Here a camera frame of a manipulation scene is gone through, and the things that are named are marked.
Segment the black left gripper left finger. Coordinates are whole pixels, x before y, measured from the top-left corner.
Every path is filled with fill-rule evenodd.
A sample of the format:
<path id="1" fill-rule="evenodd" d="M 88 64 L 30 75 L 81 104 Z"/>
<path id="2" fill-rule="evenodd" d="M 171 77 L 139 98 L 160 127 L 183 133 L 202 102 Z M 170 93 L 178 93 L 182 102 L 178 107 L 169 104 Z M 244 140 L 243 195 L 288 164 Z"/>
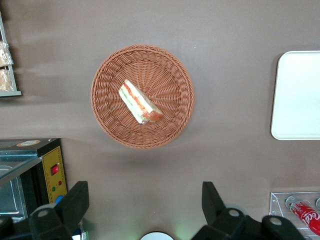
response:
<path id="1" fill-rule="evenodd" d="M 2 240 L 71 240 L 90 205 L 87 181 L 77 182 L 57 204 L 38 207 L 28 218 L 13 223 L 0 217 Z"/>

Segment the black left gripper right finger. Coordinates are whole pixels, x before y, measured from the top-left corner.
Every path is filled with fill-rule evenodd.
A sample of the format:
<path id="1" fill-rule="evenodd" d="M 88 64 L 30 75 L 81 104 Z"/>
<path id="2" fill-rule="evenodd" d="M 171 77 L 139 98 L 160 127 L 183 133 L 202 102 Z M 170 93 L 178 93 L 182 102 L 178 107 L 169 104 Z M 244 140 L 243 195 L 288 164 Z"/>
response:
<path id="1" fill-rule="evenodd" d="M 286 218 L 266 215 L 256 221 L 234 207 L 226 207 L 214 184 L 202 183 L 201 205 L 206 225 L 194 240 L 303 240 L 303 235 Z"/>

